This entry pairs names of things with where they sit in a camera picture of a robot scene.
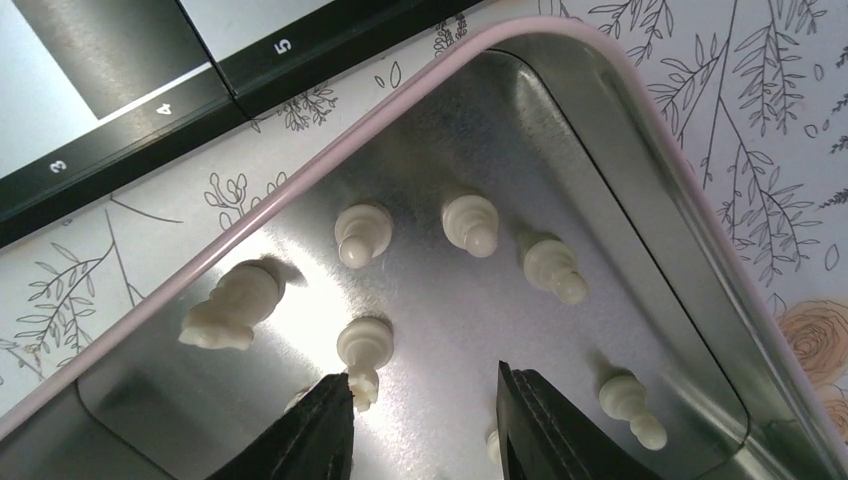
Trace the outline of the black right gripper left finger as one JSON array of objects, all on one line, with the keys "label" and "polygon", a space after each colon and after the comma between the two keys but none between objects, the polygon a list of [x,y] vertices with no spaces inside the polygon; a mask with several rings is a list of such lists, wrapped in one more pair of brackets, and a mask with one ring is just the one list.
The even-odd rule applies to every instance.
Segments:
[{"label": "black right gripper left finger", "polygon": [[348,375],[331,374],[209,480],[349,479],[353,446]]}]

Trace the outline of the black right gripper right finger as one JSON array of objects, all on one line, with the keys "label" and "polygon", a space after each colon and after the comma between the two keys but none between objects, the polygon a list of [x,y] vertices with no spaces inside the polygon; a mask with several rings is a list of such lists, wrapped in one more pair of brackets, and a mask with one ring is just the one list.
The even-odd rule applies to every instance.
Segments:
[{"label": "black right gripper right finger", "polygon": [[539,372],[498,363],[496,397],[505,479],[657,479]]}]

